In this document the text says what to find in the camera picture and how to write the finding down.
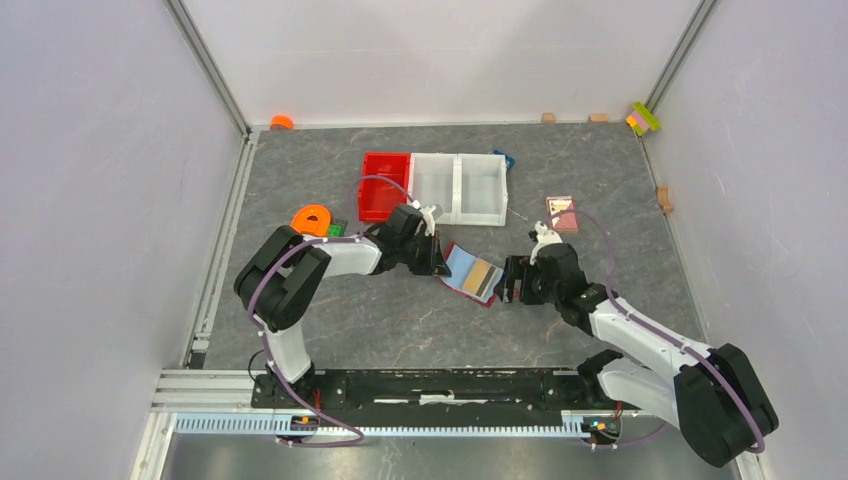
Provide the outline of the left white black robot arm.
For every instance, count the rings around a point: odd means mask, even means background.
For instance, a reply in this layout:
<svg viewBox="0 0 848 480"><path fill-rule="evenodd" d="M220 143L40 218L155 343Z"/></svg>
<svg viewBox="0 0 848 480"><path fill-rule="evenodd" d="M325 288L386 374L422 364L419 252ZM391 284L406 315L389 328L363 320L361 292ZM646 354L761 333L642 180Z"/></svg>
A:
<svg viewBox="0 0 848 480"><path fill-rule="evenodd" d="M380 275L404 265L418 276L449 276L436 221L438 205L415 201L395 207L385 222L347 237L314 237L284 225L242 268L234 292L267 351L279 378L275 392L290 407L314 394L301 319L321 282L330 277Z"/></svg>

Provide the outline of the gold striped credit card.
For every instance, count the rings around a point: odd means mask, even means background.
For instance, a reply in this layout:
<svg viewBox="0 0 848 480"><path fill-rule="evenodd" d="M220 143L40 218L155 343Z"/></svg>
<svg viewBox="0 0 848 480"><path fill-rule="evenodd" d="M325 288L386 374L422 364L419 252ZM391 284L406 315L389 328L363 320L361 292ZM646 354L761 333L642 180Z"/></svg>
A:
<svg viewBox="0 0 848 480"><path fill-rule="evenodd" d="M462 289L468 295L487 301L494 292L495 284L501 279L501 268L482 259L476 259L462 283Z"/></svg>

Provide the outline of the colourful stacked toy bricks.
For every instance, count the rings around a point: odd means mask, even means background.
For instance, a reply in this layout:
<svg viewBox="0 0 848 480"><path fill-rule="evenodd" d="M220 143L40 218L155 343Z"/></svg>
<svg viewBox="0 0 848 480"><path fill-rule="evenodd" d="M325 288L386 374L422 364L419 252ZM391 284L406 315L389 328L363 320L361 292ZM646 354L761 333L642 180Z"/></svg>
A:
<svg viewBox="0 0 848 480"><path fill-rule="evenodd" d="M661 128L660 121L641 102L634 102L625 122L638 136L643 137L649 132L658 131Z"/></svg>

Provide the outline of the aluminium frame rail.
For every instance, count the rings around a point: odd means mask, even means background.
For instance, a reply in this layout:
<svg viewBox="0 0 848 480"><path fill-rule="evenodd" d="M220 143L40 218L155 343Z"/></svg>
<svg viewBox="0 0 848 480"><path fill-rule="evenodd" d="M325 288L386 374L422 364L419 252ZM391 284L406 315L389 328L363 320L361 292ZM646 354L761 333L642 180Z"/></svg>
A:
<svg viewBox="0 0 848 480"><path fill-rule="evenodd" d="M605 420L659 418L587 395L578 373L551 368L317 371L302 408L263 371L165 370L153 399L191 433L278 437L565 437L585 439ZM311 409L318 409L314 415Z"/></svg>

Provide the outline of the orange tape roll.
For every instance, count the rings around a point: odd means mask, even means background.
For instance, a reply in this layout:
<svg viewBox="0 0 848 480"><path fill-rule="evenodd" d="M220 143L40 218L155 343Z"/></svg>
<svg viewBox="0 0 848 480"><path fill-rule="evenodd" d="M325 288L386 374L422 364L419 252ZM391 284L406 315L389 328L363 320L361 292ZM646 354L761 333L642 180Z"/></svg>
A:
<svg viewBox="0 0 848 480"><path fill-rule="evenodd" d="M270 130L292 130L293 128L293 120L285 115L275 115L269 123Z"/></svg>

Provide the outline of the red plastic bin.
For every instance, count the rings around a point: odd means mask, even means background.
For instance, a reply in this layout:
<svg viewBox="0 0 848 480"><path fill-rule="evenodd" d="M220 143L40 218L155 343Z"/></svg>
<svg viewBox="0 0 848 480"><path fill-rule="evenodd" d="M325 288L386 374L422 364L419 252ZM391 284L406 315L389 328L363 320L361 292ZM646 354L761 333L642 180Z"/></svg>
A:
<svg viewBox="0 0 848 480"><path fill-rule="evenodd" d="M405 203L411 154L409 152L374 152L364 154L362 177L358 189L358 216L364 223L386 221L392 210Z"/></svg>

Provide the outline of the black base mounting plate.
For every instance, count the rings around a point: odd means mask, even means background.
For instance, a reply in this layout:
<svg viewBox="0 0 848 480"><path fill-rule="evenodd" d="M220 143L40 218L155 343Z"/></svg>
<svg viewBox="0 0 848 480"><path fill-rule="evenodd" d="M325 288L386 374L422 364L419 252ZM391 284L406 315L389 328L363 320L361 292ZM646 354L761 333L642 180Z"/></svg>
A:
<svg viewBox="0 0 848 480"><path fill-rule="evenodd" d="M616 413L629 406L575 369L325 369L288 393L270 372L254 378L259 410L318 410L317 423L365 428L554 427L564 411Z"/></svg>

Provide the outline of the wooden arch block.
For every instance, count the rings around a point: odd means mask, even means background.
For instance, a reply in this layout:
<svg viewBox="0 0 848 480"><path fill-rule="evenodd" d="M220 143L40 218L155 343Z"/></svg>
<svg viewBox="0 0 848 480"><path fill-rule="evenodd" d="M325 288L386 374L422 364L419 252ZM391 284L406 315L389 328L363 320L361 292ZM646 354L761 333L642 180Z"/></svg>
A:
<svg viewBox="0 0 848 480"><path fill-rule="evenodd" d="M656 188L656 199L663 214L668 215L675 209L670 198L670 189L667 185L659 185Z"/></svg>

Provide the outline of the orange letter e toy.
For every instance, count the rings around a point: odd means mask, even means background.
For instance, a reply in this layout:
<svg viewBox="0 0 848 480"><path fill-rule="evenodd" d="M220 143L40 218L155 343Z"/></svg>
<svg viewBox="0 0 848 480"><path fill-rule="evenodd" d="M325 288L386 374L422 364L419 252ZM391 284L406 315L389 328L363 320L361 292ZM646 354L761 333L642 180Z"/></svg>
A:
<svg viewBox="0 0 848 480"><path fill-rule="evenodd" d="M300 234L324 237L332 222L329 209L320 204L302 207L290 222L290 227Z"/></svg>

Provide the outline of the white two-compartment bin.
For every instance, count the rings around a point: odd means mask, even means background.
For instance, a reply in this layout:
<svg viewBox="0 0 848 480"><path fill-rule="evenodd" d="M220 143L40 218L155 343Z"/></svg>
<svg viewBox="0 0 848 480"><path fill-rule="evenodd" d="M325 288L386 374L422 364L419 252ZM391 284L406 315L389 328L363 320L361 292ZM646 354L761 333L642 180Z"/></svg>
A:
<svg viewBox="0 0 848 480"><path fill-rule="evenodd" d="M423 205L438 204L443 225L506 224L507 160L497 154L413 153L408 191Z"/></svg>

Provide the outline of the green toy brick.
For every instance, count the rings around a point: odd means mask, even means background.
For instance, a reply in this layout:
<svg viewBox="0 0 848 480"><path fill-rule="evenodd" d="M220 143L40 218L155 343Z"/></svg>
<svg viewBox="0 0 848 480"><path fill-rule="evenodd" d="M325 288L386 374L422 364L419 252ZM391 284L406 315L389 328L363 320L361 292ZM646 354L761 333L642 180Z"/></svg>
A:
<svg viewBox="0 0 848 480"><path fill-rule="evenodd" d="M330 224L325 233L326 237L343 237L346 227L343 224Z"/></svg>

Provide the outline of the red card holder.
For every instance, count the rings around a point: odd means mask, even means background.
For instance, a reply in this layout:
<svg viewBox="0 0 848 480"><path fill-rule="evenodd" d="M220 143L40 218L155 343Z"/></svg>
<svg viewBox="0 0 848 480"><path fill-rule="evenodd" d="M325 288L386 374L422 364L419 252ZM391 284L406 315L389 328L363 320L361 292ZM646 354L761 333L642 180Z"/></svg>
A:
<svg viewBox="0 0 848 480"><path fill-rule="evenodd" d="M481 258L462 249L455 242L451 243L447 249L445 260L451 269L452 275L450 277L440 277L439 280L452 291L488 308L494 302L495 292L493 292L493 295L487 301L481 301L477 297L468 295L462 289L462 283L476 259Z"/></svg>

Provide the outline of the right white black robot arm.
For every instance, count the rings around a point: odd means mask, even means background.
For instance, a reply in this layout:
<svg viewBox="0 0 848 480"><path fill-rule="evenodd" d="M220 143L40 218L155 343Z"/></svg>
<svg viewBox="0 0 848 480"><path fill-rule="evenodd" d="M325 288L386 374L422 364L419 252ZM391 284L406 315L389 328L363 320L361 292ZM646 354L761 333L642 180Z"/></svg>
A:
<svg viewBox="0 0 848 480"><path fill-rule="evenodd" d="M580 365L580 400L591 408L612 400L636 406L676 428L712 466L763 452L779 428L744 351L692 340L643 315L609 286L588 281L569 244L507 257L495 293L504 302L549 304L565 323L610 344Z"/></svg>

